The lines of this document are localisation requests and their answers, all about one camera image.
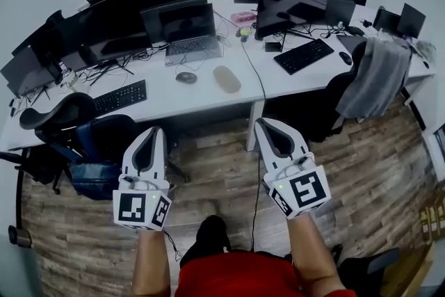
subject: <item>gray jacket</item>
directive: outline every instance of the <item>gray jacket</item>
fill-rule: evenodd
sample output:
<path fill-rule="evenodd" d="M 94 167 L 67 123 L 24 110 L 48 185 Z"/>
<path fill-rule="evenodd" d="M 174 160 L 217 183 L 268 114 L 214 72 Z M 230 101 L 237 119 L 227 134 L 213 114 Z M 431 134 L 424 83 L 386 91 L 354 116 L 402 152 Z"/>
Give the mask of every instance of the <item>gray jacket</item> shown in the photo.
<path fill-rule="evenodd" d="M 346 88 L 337 112 L 345 118 L 382 116 L 405 85 L 410 65 L 406 41 L 369 38 L 357 77 Z"/>

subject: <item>desk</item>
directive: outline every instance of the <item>desk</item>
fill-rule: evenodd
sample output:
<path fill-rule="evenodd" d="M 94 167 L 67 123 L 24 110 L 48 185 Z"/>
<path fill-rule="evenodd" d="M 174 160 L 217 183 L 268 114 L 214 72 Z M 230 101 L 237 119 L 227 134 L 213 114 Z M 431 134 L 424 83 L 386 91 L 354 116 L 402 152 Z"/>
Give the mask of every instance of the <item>desk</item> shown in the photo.
<path fill-rule="evenodd" d="M 213 8 L 227 19 L 233 13 L 256 8 L 252 4 L 235 4 L 234 0 L 210 0 L 210 2 L 213 4 Z M 358 19 L 373 21 L 375 14 L 376 10 L 357 6 L 351 24 L 360 27 L 361 23 Z M 255 144 L 253 123 L 263 113 L 264 94 L 258 76 L 244 53 L 240 39 L 235 36 L 237 26 L 221 20 L 218 15 L 215 15 L 215 25 L 219 33 L 224 36 L 227 34 L 227 40 L 231 47 L 225 47 L 223 58 L 206 60 L 196 72 L 198 80 L 195 84 L 188 85 L 176 81 L 176 66 L 166 67 L 164 62 L 165 52 L 160 52 L 147 62 L 131 61 L 127 68 L 135 73 L 134 76 L 123 70 L 113 70 L 108 75 L 103 76 L 90 88 L 89 95 L 98 97 L 121 86 L 145 79 L 147 82 L 147 100 L 145 102 L 109 114 L 126 114 L 136 122 L 168 118 L 232 104 L 251 103 L 247 150 L 252 151 Z M 376 34 L 375 30 L 371 28 L 364 30 L 368 35 Z M 307 39 L 292 35 L 288 35 L 286 41 L 289 43 L 285 44 L 285 48 L 294 48 L 309 42 Z M 277 54 L 266 53 L 264 42 L 256 41 L 252 34 L 244 44 L 244 48 L 261 78 L 266 98 L 322 89 L 333 77 L 347 72 L 350 66 L 347 66 L 338 55 L 340 51 L 347 50 L 337 40 L 336 36 L 331 36 L 325 41 L 335 50 L 333 54 L 295 73 L 293 76 L 289 76 L 273 60 L 273 57 Z M 200 62 L 190 64 L 192 68 L 198 68 L 199 65 Z M 242 83 L 239 92 L 227 94 L 215 82 L 213 69 L 219 65 L 227 66 L 238 77 Z M 186 67 L 179 68 L 178 72 L 181 70 L 188 69 Z M 436 74 L 436 70 L 432 65 L 430 69 L 427 69 L 421 58 L 413 56 L 409 78 L 420 77 L 426 79 L 434 74 Z M 60 88 L 60 86 L 53 86 L 48 90 L 48 93 L 51 101 L 45 95 L 42 95 L 33 106 L 37 111 L 50 111 L 67 95 L 66 89 Z M 34 135 L 33 130 L 20 128 L 19 115 L 14 118 L 8 117 L 0 138 L 0 150 L 14 150 L 40 144 L 42 142 Z"/>

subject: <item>wooden floor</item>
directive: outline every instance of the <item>wooden floor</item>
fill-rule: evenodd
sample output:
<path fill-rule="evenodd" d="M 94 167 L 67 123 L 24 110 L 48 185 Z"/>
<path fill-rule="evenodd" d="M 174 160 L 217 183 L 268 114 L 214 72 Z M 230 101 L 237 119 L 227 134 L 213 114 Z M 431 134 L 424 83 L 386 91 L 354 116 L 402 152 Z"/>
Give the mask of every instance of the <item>wooden floor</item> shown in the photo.
<path fill-rule="evenodd" d="M 185 135 L 172 153 L 192 177 L 189 184 L 175 179 L 180 187 L 166 223 L 180 251 L 194 243 L 199 224 L 211 214 L 225 219 L 232 247 L 250 249 L 258 154 L 245 151 L 247 128 L 245 120 L 204 127 Z M 329 247 L 342 243 L 343 257 L 349 257 L 420 244 L 417 211 L 436 180 L 401 97 L 383 118 L 351 121 L 312 151 L 332 192 L 316 212 Z M 61 191 L 56 196 L 49 186 L 24 182 L 24 226 L 40 256 L 46 295 L 128 296 L 136 233 L 113 224 L 111 202 L 79 197 L 66 180 Z M 256 250 L 289 253 L 284 216 L 263 189 L 254 234 Z M 175 289 L 179 263 L 169 243 L 168 250 Z"/>

